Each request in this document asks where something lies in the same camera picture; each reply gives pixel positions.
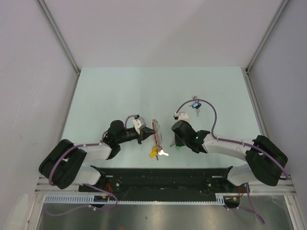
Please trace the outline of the red handled key organizer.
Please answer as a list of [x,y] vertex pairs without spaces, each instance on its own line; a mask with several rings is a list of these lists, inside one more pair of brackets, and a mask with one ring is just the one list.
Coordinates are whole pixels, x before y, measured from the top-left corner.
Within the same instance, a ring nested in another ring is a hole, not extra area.
[[162,138],[162,133],[160,131],[160,125],[159,125],[159,123],[156,119],[152,120],[152,125],[153,125],[153,128],[155,130],[157,145],[161,147],[162,143],[163,143],[163,138]]

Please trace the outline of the green tagged key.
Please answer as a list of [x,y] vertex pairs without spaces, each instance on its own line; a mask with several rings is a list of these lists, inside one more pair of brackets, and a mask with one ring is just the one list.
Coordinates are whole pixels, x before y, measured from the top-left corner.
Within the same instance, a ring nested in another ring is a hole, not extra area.
[[169,145],[169,147],[170,147],[170,148],[174,147],[176,150],[179,150],[179,149],[180,149],[180,146],[177,146],[175,141],[174,141],[173,143],[171,143],[171,144]]

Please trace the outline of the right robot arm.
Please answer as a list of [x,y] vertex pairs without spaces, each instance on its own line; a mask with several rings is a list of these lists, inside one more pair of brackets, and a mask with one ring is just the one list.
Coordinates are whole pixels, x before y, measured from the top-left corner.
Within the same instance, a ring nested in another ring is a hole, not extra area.
[[241,166],[227,168],[221,180],[221,186],[226,192],[233,192],[239,185],[253,181],[276,186],[288,161],[288,157],[262,135],[251,140],[214,137],[210,131],[196,132],[183,120],[177,121],[171,130],[177,147],[186,146],[195,153],[222,154],[245,162]]

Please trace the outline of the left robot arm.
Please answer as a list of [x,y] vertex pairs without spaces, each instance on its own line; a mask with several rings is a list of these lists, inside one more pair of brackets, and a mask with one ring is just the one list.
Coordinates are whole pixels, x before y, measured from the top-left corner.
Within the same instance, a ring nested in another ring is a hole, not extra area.
[[98,143],[75,145],[68,139],[61,140],[47,155],[39,166],[39,173],[48,179],[51,186],[65,189],[71,184],[89,184],[95,191],[102,191],[106,180],[94,167],[85,167],[83,163],[95,160],[111,160],[121,151],[120,145],[136,140],[142,144],[144,140],[155,134],[155,130],[147,127],[140,116],[135,116],[133,127],[121,120],[111,122],[109,129]]

